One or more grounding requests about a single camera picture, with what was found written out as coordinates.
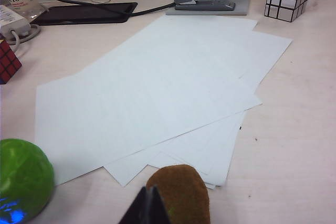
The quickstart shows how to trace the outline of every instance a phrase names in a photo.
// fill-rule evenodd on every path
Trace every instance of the desk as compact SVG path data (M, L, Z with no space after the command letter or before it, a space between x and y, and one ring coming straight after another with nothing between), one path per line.
M137 10L171 2L130 1L139 2ZM263 105L245 117L225 186L208 191L213 224L335 223L336 6L335 0L308 3L287 23L262 15L265 0L251 0L247 18L259 21L254 30L293 43L257 90ZM43 27L21 45L23 67L1 87L1 137L34 142L36 86L76 73L161 15ZM30 223L118 223L155 171L146 167L122 188L103 168L95 170L56 187Z

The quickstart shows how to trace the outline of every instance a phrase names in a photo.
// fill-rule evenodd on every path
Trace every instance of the red rubik's cube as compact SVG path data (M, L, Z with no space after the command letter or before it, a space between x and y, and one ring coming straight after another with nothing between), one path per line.
M7 42L0 40L0 84L6 84L21 66Z

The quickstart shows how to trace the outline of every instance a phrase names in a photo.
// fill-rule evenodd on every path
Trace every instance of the green ball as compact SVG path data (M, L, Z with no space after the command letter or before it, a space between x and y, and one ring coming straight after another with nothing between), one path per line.
M44 152L20 139L0 141L0 224L23 223L48 203L54 170Z

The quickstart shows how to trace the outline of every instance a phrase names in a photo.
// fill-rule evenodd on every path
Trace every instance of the brown fuzzy object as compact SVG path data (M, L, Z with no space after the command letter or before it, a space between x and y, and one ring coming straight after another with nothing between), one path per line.
M156 185L172 224L210 224L209 196L197 171L189 165L163 167L147 181Z

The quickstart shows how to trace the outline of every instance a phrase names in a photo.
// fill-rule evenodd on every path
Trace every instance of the black phone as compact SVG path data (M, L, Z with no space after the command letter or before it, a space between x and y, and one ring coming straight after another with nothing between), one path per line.
M123 23L137 6L132 3L54 6L43 12L31 24L40 26Z

